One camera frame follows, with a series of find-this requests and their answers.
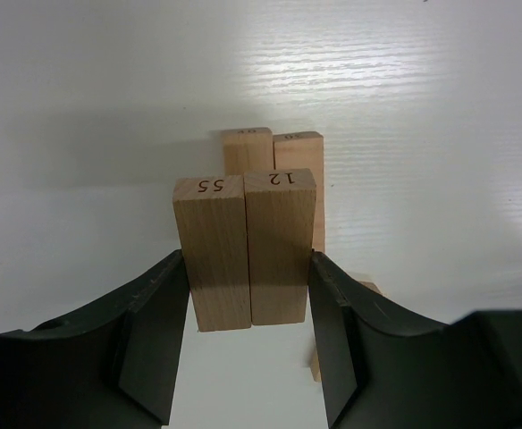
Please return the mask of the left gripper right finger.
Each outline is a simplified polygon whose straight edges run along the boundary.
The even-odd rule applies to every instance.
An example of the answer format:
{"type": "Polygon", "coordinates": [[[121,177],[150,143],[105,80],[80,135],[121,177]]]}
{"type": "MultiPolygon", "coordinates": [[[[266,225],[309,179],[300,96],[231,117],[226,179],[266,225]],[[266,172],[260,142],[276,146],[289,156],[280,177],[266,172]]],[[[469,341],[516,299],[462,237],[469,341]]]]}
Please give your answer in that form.
{"type": "Polygon", "coordinates": [[[522,310],[443,324],[320,252],[308,291],[331,428],[522,428],[522,310]]]}

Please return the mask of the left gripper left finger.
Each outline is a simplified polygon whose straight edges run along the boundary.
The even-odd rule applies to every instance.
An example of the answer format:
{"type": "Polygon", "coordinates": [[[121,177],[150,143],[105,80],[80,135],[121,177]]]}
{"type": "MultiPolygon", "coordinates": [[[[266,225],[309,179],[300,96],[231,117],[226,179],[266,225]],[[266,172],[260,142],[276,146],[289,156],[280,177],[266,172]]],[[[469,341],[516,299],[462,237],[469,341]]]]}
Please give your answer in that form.
{"type": "Polygon", "coordinates": [[[168,425],[188,303],[174,251],[83,307],[0,333],[0,428],[168,425]]]}

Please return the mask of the plain wood block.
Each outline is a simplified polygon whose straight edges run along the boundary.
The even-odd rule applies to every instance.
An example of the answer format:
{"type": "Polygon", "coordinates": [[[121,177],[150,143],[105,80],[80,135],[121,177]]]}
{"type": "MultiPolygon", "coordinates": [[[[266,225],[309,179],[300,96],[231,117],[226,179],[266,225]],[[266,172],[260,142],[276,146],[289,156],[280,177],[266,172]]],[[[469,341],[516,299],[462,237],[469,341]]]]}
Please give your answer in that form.
{"type": "Polygon", "coordinates": [[[251,327],[243,178],[182,178],[173,211],[201,332],[251,327]]]}

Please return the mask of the engraved wood block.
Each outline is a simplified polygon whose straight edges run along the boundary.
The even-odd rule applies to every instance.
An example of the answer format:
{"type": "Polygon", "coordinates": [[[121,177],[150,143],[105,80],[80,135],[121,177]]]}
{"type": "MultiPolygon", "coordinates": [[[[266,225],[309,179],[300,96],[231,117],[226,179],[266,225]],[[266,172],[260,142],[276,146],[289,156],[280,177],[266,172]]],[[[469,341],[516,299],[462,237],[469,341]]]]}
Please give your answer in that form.
{"type": "Polygon", "coordinates": [[[221,140],[226,175],[274,169],[274,137],[269,128],[224,130],[221,140]]]}

